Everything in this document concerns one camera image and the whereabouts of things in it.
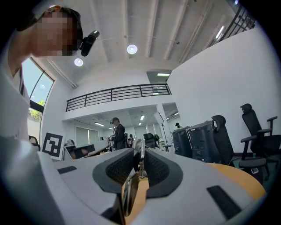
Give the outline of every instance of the camera mounted on cap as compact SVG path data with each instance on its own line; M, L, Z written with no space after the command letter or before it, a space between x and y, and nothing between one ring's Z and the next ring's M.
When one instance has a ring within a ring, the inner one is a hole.
M87 56L95 42L95 40L99 37L100 33L95 30L93 32L91 32L87 37L84 37L82 39L82 44L80 46L80 50L81 50L81 55L82 56Z

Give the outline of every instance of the ceiling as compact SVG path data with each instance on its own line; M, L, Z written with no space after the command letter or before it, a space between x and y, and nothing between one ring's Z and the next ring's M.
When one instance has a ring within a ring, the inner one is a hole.
M207 48L235 13L226 0L50 0L81 14L84 36L100 36L87 57L52 57L48 63L77 83L101 65L131 58L184 62ZM129 44L138 51L127 53ZM74 65L82 58L83 66Z
M166 116L173 115L174 113L177 112L177 106L175 103L164 104L163 108ZM124 127L136 127L139 126L140 122L141 125L157 123L154 117L154 113L156 112L157 112L156 106L149 105L149 106L142 106L142 107L136 107L130 109L121 109L121 110L115 110L110 112L98 113L91 116L78 118L75 120L84 124L88 124L94 127L99 127L107 130L110 127L111 128L114 127L113 124L110 124L110 121L114 117L117 117L120 120L120 123ZM103 124L104 127L96 125L95 122Z

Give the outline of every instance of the white ceiling beam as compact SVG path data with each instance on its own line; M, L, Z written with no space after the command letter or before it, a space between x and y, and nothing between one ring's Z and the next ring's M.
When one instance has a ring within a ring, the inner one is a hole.
M187 4L188 4L188 0L183 0L181 5L180 5L180 9L179 9L179 12L177 13L177 18L176 18L175 23L174 23L174 28L173 28L173 31L171 32L171 35L170 35L169 45L168 45L168 47L166 49L166 52L164 54L165 60L167 60L169 58L169 55L171 53L171 50L172 50L173 44L175 42L175 38L177 36L177 33L179 31L181 21L183 19Z
M129 53L127 52L127 47L129 45L128 0L122 0L122 16L123 16L123 34L124 34L124 53L125 53L125 59L129 59Z
M94 29L98 30L100 32L100 36L99 36L98 39L101 42L102 54L104 56L104 60L108 63L109 61L108 61L108 57L106 55L104 43L102 42L102 33L101 33L101 30L100 30L100 25L99 25L99 21L98 21L97 11L96 11L96 8L95 8L95 5L94 5L94 0L88 0L88 1L89 1L89 7L91 9L91 13L92 13L92 16L93 16L93 19L94 19Z
M226 15L223 15L220 19L220 22L217 24L215 30L212 32L208 42L206 43L206 45L201 49L202 51L205 50L206 48L208 48L210 42L213 39L216 39L216 35L218 34L218 32L220 31L221 27L225 24L226 22Z
M147 57L147 58L149 57L150 50L151 50L152 36L153 36L153 31L154 31L154 26L155 26L158 2L159 2L159 0L153 0L151 3L150 20L149 20L149 24L148 24L148 39L147 39L146 48L145 48L145 57Z
M209 12L210 12L212 6L213 6L213 0L208 0L204 7L203 13L201 14L200 19L198 20L197 25L191 35L191 38L189 39L181 57L180 57L180 61L179 61L180 63L184 62L187 55L189 54L198 34L200 33L200 31L203 27L204 22L206 21L207 16L209 15Z

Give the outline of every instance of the black office chair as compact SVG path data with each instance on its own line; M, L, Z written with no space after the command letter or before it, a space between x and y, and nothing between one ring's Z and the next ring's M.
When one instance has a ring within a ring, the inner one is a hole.
M149 148L157 148L156 139L153 136L153 134L151 134L151 133L144 134L144 138L145 138L146 146L148 146Z
M240 106L243 110L242 118L247 125L251 135L256 135L257 139L251 143L251 151L259 156L265 157L268 163L276 163L278 167L278 160L272 160L268 157L270 155L281 154L279 149L281 144L281 135L272 135L273 120L277 119L277 116L268 119L270 122L269 129L263 129L260 126L259 120L256 116L252 106L247 103ZM270 133L270 136L264 136L265 133Z
M219 154L221 155L221 164L235 167L232 162L233 157L233 148L230 142L227 128L225 127L226 120L221 115L216 115L212 117L212 127L213 127L213 139L218 149ZM263 182L262 170L257 170L256 168L261 168L266 166L266 159L251 159L245 160L245 156L248 150L248 145L250 141L255 140L256 136L251 136L241 140L241 143L245 143L242 160L239 162L239 167L254 178L256 178L261 184Z
M38 148L38 151L40 152L40 145L38 144L38 141L37 141L37 138L36 137L33 137L33 136L29 136L29 142Z

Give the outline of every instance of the black metal railing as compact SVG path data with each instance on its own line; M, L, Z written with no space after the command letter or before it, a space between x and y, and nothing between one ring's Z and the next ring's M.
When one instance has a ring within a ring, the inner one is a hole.
M66 111L105 102L171 94L166 83L140 84L110 88L67 100Z
M242 5L240 5L226 32L218 42L244 32L245 30L253 29L255 27L255 22L256 20L252 17L252 15Z

